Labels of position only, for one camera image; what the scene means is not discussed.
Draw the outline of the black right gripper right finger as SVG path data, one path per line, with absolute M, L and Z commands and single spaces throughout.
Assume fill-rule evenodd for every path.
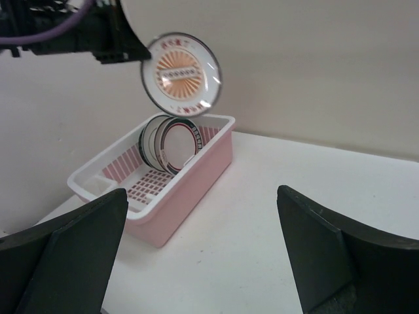
M 303 313 L 417 313 L 418 240 L 281 185 L 277 208 Z

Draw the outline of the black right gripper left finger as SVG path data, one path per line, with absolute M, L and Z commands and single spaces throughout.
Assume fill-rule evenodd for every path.
M 105 313 L 128 197 L 117 188 L 1 238 L 2 313 Z

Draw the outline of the white pink dish rack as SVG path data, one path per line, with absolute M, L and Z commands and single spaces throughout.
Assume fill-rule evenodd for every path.
M 147 125 L 143 121 L 71 174 L 68 187 L 86 203 L 116 188 L 126 189 L 126 232 L 162 247 L 232 162 L 234 117 L 205 114 L 193 121 L 204 148 L 179 174 L 162 173 L 141 159 L 138 138 Z

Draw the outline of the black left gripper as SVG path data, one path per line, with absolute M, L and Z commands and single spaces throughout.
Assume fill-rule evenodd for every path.
M 91 53 L 102 64 L 146 61 L 151 53 L 123 1 L 2 1 L 1 52 L 19 58 Z

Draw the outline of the green red rimmed plate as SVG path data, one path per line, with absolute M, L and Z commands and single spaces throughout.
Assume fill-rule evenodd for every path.
M 189 119 L 167 118 L 155 136 L 155 154 L 163 170 L 177 175 L 203 147 L 198 126 Z

